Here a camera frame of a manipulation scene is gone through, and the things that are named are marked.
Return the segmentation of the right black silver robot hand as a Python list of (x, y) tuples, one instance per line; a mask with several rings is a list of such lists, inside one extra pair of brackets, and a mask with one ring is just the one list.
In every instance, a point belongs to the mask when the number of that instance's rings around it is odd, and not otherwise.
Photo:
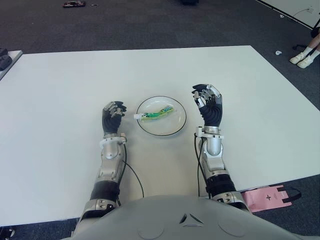
[(223, 96), (211, 84), (194, 85), (194, 102), (204, 120), (204, 125), (209, 127), (219, 127), (223, 117)]

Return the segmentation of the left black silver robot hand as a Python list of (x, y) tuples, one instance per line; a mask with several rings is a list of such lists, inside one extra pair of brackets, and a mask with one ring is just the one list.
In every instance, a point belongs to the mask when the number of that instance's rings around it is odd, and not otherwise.
[(116, 134), (127, 107), (122, 101), (111, 101), (102, 109), (102, 129), (105, 135)]

